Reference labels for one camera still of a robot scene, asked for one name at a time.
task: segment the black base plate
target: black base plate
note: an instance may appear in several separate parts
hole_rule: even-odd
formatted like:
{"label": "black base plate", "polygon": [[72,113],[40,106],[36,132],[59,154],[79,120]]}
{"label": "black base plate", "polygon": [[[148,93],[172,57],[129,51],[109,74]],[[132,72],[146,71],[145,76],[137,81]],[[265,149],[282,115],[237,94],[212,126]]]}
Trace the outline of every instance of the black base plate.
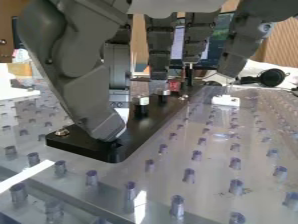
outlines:
{"label": "black base plate", "polygon": [[[185,93],[192,97],[201,86],[189,88]],[[168,103],[160,104],[157,95],[150,96],[146,117],[136,118],[133,104],[130,104],[129,121],[126,131],[116,142],[106,143],[89,137],[86,132],[71,125],[67,127],[69,135],[59,137],[55,132],[47,135],[47,145],[64,151],[90,157],[108,163],[122,162],[164,126],[169,119],[177,114],[188,103],[177,96],[169,96]]]}

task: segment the metal table surface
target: metal table surface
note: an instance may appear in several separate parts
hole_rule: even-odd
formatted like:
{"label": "metal table surface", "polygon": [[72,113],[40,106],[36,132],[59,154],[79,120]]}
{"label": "metal table surface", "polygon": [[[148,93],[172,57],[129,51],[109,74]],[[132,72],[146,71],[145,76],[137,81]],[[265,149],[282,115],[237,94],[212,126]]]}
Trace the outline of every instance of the metal table surface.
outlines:
{"label": "metal table surface", "polygon": [[[41,223],[44,203],[55,199],[64,204],[61,223],[94,223],[97,217],[113,224],[298,222],[291,193],[298,192],[298,100],[287,92],[233,88],[232,95],[241,98],[237,109],[212,106],[212,96],[224,89],[205,87],[134,154],[108,164],[45,146],[44,135],[72,121],[47,85],[37,88],[40,98],[0,102],[1,180],[29,170],[32,152],[40,157],[32,168],[41,167],[24,180],[29,196],[23,210],[12,206],[5,181],[0,183],[1,215]],[[8,146],[17,155],[7,155]],[[63,176],[55,174],[60,160],[67,164]],[[86,184],[89,170],[97,171],[96,185]],[[129,182],[134,188],[126,188]],[[184,199],[177,213],[176,195]]]}

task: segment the gray robot arm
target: gray robot arm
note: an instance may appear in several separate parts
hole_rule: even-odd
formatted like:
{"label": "gray robot arm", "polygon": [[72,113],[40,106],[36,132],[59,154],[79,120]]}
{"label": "gray robot arm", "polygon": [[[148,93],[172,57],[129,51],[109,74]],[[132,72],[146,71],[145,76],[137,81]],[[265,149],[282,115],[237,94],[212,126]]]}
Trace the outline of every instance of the gray robot arm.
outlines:
{"label": "gray robot arm", "polygon": [[274,23],[298,13],[297,0],[242,0],[230,24],[218,72],[234,78],[269,37]]}
{"label": "gray robot arm", "polygon": [[116,138],[125,122],[110,107],[100,49],[125,24],[128,8],[122,0],[33,0],[19,22],[21,40],[67,113],[104,141]]}

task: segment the black headphones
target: black headphones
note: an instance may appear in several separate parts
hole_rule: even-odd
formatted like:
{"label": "black headphones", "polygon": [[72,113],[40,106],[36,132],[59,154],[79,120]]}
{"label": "black headphones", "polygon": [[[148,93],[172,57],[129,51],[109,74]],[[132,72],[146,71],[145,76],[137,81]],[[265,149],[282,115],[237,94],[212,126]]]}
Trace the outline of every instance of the black headphones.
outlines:
{"label": "black headphones", "polygon": [[281,69],[273,68],[262,71],[257,77],[251,76],[242,77],[239,83],[241,84],[259,83],[262,86],[275,87],[283,82],[286,76],[287,74]]}

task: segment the screw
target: screw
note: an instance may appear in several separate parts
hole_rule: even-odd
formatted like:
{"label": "screw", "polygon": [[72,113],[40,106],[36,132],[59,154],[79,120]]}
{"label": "screw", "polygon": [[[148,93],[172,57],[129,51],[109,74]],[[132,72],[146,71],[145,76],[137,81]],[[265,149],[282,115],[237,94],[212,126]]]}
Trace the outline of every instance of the screw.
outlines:
{"label": "screw", "polygon": [[59,130],[55,132],[55,135],[59,136],[59,137],[68,136],[68,135],[69,135],[69,131],[68,131],[67,128],[59,129]]}

